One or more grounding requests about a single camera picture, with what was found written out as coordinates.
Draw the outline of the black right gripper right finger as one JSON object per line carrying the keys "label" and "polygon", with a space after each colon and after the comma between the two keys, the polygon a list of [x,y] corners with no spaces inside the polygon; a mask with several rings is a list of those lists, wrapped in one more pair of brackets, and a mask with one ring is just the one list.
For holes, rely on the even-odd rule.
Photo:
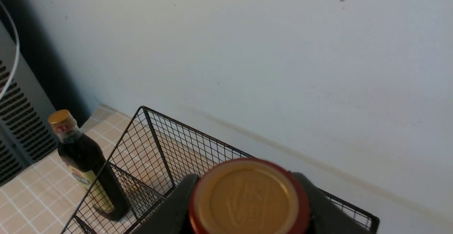
{"label": "black right gripper right finger", "polygon": [[321,234],[370,234],[370,232],[335,206],[302,173],[291,172],[301,184],[310,203],[310,210],[315,215],[315,226]]}

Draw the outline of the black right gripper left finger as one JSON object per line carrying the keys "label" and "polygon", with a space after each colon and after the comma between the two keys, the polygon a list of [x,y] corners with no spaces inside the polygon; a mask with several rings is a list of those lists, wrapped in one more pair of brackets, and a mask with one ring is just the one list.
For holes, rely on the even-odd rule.
{"label": "black right gripper left finger", "polygon": [[189,218],[191,194],[200,177],[187,175],[133,234],[194,234]]}

